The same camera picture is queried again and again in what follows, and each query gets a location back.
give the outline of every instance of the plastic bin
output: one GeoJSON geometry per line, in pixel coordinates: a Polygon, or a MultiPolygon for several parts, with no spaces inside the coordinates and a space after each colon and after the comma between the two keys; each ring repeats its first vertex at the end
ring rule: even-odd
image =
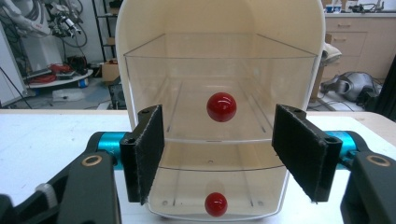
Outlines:
{"type": "Polygon", "coordinates": [[[165,149],[148,196],[150,211],[204,221],[280,211],[288,172],[271,147],[275,108],[307,105],[323,24],[319,1],[122,5],[116,41],[132,127],[139,110],[163,105],[165,149]],[[206,104],[216,92],[237,103],[229,121],[208,116],[206,104]],[[228,201],[220,217],[205,210],[212,192],[228,201]]]}

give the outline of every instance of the red sphere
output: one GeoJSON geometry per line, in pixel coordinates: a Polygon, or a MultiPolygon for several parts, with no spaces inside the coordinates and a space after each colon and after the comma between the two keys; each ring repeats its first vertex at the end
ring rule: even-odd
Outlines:
{"type": "Polygon", "coordinates": [[[214,192],[207,195],[205,200],[206,212],[212,217],[221,217],[227,211],[227,200],[224,195],[214,192]]]}
{"type": "Polygon", "coordinates": [[[225,122],[233,118],[236,113],[236,101],[226,92],[212,95],[206,104],[206,111],[210,118],[217,122],[225,122]]]}

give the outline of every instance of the red object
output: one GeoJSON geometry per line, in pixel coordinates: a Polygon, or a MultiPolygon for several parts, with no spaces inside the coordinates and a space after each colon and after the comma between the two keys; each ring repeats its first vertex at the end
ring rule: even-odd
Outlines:
{"type": "Polygon", "coordinates": [[[224,195],[214,192],[207,195],[205,200],[206,212],[212,217],[221,217],[227,211],[227,200],[224,195]]]}
{"type": "Polygon", "coordinates": [[[236,113],[236,101],[226,92],[212,95],[206,104],[206,111],[210,118],[217,122],[226,122],[236,113]]]}

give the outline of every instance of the floor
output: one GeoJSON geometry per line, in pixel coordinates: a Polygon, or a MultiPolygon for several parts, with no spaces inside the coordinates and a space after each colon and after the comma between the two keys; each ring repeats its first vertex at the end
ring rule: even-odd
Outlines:
{"type": "MultiPolygon", "coordinates": [[[[25,99],[27,104],[23,100],[19,100],[12,105],[5,106],[5,108],[29,109],[30,106],[33,109],[112,109],[108,86],[101,78],[93,77],[89,79],[88,87],[83,89],[79,88],[77,83],[70,83],[52,88],[37,89],[35,90],[35,96],[26,97],[25,99]],[[77,101],[69,101],[68,99],[57,101],[53,98],[52,94],[54,91],[69,89],[74,89],[76,92],[82,93],[83,98],[77,101]]],[[[335,101],[328,103],[326,100],[330,101],[329,99],[318,99],[314,103],[310,103],[307,110],[332,111],[334,109],[330,105],[343,103],[335,101]]]]}

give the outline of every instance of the shelving unit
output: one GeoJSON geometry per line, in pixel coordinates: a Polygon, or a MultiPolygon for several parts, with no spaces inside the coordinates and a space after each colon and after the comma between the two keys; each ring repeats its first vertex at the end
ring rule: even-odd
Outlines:
{"type": "Polygon", "coordinates": [[[106,23],[106,29],[107,29],[107,34],[108,37],[114,37],[114,32],[112,32],[111,27],[110,27],[110,20],[116,20],[118,15],[110,15],[108,14],[107,8],[106,8],[106,0],[102,0],[102,4],[103,4],[103,8],[104,8],[104,15],[98,15],[98,11],[97,11],[97,7],[96,7],[96,1],[92,0],[92,5],[93,5],[93,13],[95,15],[95,19],[96,19],[96,27],[98,30],[98,34],[99,34],[99,41],[100,41],[100,45],[101,45],[101,49],[102,49],[102,56],[103,56],[103,61],[106,62],[107,58],[106,58],[106,48],[111,48],[111,54],[112,54],[112,58],[116,57],[116,46],[115,45],[109,45],[107,43],[105,43],[103,36],[102,36],[102,29],[100,26],[100,20],[104,20],[106,23]]]}

